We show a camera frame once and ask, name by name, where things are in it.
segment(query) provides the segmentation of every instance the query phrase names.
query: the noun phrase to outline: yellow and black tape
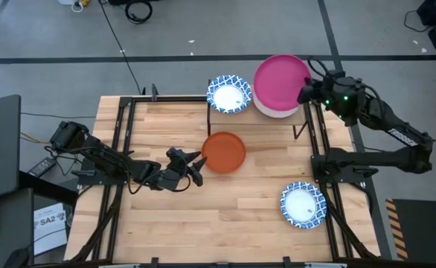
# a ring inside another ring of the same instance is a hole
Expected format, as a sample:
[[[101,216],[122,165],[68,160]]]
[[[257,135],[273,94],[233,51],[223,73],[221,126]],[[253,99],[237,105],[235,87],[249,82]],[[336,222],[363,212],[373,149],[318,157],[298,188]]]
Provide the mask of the yellow and black tape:
[[[391,233],[394,236],[398,259],[405,261],[408,259],[408,253],[406,252],[405,242],[403,240],[402,227],[400,226],[400,221],[398,219],[397,207],[391,198],[387,199],[386,205],[388,219],[390,220]]]

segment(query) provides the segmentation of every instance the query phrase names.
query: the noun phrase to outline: wooden tabletop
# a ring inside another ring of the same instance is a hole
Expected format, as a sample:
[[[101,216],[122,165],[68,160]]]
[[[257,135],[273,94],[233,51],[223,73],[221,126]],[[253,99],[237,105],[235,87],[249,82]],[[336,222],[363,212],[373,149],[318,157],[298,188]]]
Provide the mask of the wooden tabletop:
[[[110,145],[118,112],[118,96],[102,97],[93,135]],[[166,165],[169,147],[185,152],[200,150],[207,138],[207,104],[138,103],[130,150],[134,159]],[[124,113],[122,148],[128,108]],[[331,112],[324,112],[330,145],[352,150],[350,134]],[[246,160],[230,174],[203,167],[204,185],[182,193],[142,188],[136,195],[124,189],[114,263],[331,261],[325,222],[314,229],[298,229],[283,218],[281,191],[290,182],[312,179],[312,148],[307,128],[298,140],[290,125],[214,124],[211,133],[228,131],[246,146]],[[320,151],[324,149],[318,133]],[[186,185],[183,179],[180,186]],[[370,251],[378,255],[374,227],[365,195],[340,185],[347,222]],[[77,202],[65,259],[72,258],[97,225],[103,186],[94,186]],[[334,221],[339,253],[342,238]],[[109,237],[109,230],[104,232]],[[105,257],[103,241],[101,257]]]

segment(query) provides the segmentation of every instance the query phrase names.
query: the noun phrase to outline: white bowl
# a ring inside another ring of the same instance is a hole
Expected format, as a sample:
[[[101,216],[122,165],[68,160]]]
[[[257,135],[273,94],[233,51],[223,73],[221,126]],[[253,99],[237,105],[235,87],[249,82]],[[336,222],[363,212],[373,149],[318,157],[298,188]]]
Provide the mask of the white bowl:
[[[286,118],[288,116],[293,115],[295,112],[297,112],[298,108],[299,108],[299,106],[297,106],[297,107],[292,108],[291,110],[287,110],[287,111],[276,111],[276,110],[270,109],[270,108],[264,106],[264,104],[262,104],[260,102],[260,100],[257,98],[257,96],[254,92],[253,92],[253,101],[254,101],[254,105],[256,105],[257,109],[260,110],[260,112],[262,112],[263,114],[268,115],[269,117],[272,117],[272,118]]]

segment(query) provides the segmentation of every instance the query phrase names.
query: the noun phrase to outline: desk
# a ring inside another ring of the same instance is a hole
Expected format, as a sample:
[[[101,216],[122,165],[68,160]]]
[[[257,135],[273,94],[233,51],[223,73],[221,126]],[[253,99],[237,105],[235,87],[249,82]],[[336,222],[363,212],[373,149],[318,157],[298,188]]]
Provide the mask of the desk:
[[[102,97],[97,111],[93,135],[108,145],[112,143],[119,100]],[[324,118],[330,144],[352,150],[344,124],[331,112],[324,112]],[[297,229],[284,220],[279,209],[280,193],[290,182],[314,183],[308,130],[297,140],[290,125],[214,124],[211,134],[219,131],[232,132],[243,140],[247,149],[243,166],[225,175],[205,166],[204,185],[192,185],[183,193],[142,188],[132,196],[124,190],[113,262],[150,263],[152,257],[159,257],[160,263],[281,262],[283,256],[292,261],[331,261],[325,223],[314,229]],[[122,127],[118,148],[123,148],[125,135]],[[322,152],[320,133],[317,135]],[[165,165],[169,147],[185,152],[200,150],[206,138],[206,102],[139,103],[129,148],[134,153],[130,156]],[[365,195],[349,185],[341,185],[340,190],[349,226],[378,255]],[[102,193],[103,186],[94,186],[77,202],[65,259],[76,255],[94,231]],[[334,226],[343,256],[342,237]],[[108,230],[103,237],[102,258]]]

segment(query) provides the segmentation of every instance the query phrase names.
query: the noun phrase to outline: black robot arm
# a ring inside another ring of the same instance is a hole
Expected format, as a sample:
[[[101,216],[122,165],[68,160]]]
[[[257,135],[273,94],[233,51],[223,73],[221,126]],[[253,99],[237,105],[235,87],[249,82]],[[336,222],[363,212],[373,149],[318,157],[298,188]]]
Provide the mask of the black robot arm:
[[[61,122],[50,142],[49,150],[58,154],[80,153],[94,162],[96,169],[101,170],[107,176],[126,177],[127,179],[132,177],[134,182],[146,185],[151,190],[182,191],[176,188],[180,179],[186,176],[191,176],[196,185],[203,185],[203,178],[199,171],[206,162],[206,158],[188,166],[201,152],[184,153],[182,150],[171,147],[167,151],[170,163],[166,169],[160,170],[161,165],[158,162],[131,159],[127,154],[119,153],[92,136],[86,126],[64,121]]]
[[[308,60],[310,67],[323,80],[307,79],[307,85],[298,97],[299,103],[322,103],[326,110],[339,116],[346,127],[360,121],[372,130],[385,131],[406,145],[394,152],[380,153],[351,153],[340,148],[330,148],[325,162],[321,163],[325,170],[336,173],[348,165],[390,166],[410,173],[425,173],[432,169],[429,157],[433,139],[428,133],[421,133],[399,119],[373,88],[362,83],[362,79],[345,77],[344,71],[329,71],[323,63],[317,62],[325,70],[325,74],[316,71]],[[370,89],[374,96],[369,95],[366,89]]]

